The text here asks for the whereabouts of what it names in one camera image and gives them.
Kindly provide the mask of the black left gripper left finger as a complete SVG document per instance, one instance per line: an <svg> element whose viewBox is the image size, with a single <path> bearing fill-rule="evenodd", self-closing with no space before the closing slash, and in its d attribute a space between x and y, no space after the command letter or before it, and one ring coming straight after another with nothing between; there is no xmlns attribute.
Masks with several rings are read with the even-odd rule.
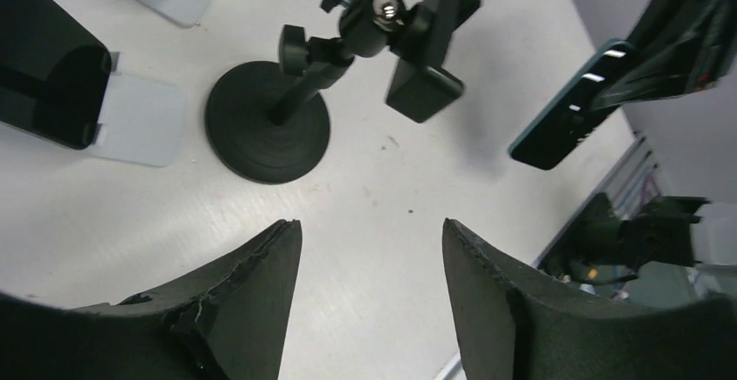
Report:
<svg viewBox="0 0 737 380"><path fill-rule="evenodd" d="M118 304L1 297L4 379L276 379L302 251L280 220L211 263Z"/></svg>

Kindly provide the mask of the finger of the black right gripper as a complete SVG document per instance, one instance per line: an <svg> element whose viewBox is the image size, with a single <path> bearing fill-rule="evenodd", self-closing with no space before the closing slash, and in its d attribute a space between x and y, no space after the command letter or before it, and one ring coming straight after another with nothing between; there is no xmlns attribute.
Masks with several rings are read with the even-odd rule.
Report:
<svg viewBox="0 0 737 380"><path fill-rule="evenodd" d="M736 0L650 0L629 35L602 51L591 111L707 90L736 56Z"/></svg>

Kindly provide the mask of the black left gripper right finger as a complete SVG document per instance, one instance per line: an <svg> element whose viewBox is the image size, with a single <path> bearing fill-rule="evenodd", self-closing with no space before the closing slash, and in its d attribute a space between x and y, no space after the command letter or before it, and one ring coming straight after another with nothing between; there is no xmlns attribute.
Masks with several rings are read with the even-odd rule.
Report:
<svg viewBox="0 0 737 380"><path fill-rule="evenodd" d="M733 379L736 302L670 309L588 294L447 219L442 255L469 379Z"/></svg>

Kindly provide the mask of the black phone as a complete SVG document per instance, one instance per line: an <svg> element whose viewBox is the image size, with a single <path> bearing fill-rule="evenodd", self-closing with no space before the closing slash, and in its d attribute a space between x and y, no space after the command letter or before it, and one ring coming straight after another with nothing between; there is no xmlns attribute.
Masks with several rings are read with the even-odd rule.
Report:
<svg viewBox="0 0 737 380"><path fill-rule="evenodd" d="M73 150L96 135L107 47L53 0L1 0L1 121Z"/></svg>
<svg viewBox="0 0 737 380"><path fill-rule="evenodd" d="M556 167L615 111L592 103L636 55L623 39L605 42L509 145L510 157L539 170Z"/></svg>

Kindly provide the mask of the black tall clamp stand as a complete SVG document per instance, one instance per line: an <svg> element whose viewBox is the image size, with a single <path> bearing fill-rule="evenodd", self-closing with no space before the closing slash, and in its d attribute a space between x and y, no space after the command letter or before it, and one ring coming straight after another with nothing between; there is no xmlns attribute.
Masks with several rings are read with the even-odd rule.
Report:
<svg viewBox="0 0 737 380"><path fill-rule="evenodd" d="M397 59L387 106L424 123L465 90L444 68L455 31L482 0L322 0L341 8L336 37L308 37L301 26L283 26L278 58L227 71L214 84L204 110L211 149L239 177L262 184L295 181L323 159L331 122L322 91L354 61L390 50Z"/></svg>

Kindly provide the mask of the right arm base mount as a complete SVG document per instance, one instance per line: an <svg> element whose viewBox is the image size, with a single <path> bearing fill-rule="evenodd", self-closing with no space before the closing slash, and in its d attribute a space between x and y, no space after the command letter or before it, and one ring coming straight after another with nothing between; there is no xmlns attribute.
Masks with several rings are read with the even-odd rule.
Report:
<svg viewBox="0 0 737 380"><path fill-rule="evenodd" d="M633 217L615 214L604 192L595 194L551 243L537 268L593 286L627 283L647 263L693 267L691 226L705 197L655 197Z"/></svg>

